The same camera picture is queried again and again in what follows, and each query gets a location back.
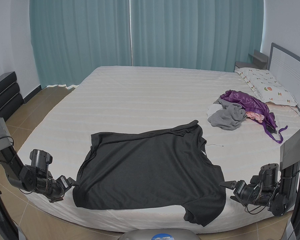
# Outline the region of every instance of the white wall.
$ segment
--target white wall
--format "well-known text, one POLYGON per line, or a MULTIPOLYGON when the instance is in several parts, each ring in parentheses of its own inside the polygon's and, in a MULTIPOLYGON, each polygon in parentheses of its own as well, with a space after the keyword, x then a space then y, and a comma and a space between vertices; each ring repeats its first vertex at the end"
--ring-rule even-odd
POLYGON ((264 0, 261 52, 272 42, 300 56, 300 0, 264 0))
POLYGON ((0 75, 15 71, 26 97, 40 85, 33 56, 29 0, 0 0, 0 75))

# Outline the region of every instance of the purple strap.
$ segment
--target purple strap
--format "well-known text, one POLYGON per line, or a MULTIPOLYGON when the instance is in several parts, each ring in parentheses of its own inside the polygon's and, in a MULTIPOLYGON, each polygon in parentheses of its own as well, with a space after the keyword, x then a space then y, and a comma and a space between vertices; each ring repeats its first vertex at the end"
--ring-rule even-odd
POLYGON ((284 127, 284 128, 281 128, 281 129, 278 131, 278 134, 280 135, 280 140, 276 140, 276 139, 272 136, 272 134, 267 130, 266 122, 265 122, 265 121, 262 122, 262 125, 263 125, 263 128, 264 128, 264 131, 266 132, 266 134, 268 134, 268 135, 270 136, 270 138, 272 138, 275 142, 277 142, 277 143, 279 143, 279 144, 281 144, 281 143, 283 142, 284 138, 282 137, 281 132, 284 131, 284 130, 286 130, 286 129, 288 128, 288 126, 286 126, 286 127, 284 127))

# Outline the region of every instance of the purple cloth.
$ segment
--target purple cloth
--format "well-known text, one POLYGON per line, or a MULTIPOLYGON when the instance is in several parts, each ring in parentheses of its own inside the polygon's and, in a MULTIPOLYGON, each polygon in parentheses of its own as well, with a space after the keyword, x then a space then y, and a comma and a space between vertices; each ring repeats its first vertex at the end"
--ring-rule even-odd
POLYGON ((241 92, 241 91, 235 91, 235 90, 228 90, 225 92, 225 94, 222 94, 220 96, 221 99, 228 101, 228 102, 234 102, 240 104, 245 111, 251 111, 254 113, 262 114, 264 115, 264 120, 262 123, 259 123, 258 121, 254 120, 260 125, 263 125, 264 131, 276 142, 282 143, 283 137, 281 135, 281 132, 283 130, 286 130, 288 126, 285 128, 282 128, 278 131, 280 135, 280 140, 276 140, 271 132, 275 132, 276 130, 276 121, 275 121, 275 115, 273 112, 269 111, 268 106, 263 103, 262 101, 258 100, 257 98, 254 98, 250 96, 247 93, 241 92))

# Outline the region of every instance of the white headboard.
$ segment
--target white headboard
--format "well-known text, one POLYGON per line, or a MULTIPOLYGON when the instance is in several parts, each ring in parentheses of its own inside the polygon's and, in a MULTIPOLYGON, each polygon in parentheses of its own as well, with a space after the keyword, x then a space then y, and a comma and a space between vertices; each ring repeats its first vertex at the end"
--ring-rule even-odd
POLYGON ((300 57, 272 43, 267 69, 292 93, 300 110, 300 57))

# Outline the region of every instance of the blue logo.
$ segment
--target blue logo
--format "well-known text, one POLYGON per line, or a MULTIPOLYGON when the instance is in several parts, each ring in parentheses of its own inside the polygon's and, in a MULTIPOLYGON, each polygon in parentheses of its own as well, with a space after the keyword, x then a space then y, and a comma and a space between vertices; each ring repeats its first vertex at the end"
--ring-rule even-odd
POLYGON ((156 234, 151 240, 174 240, 169 234, 156 234))

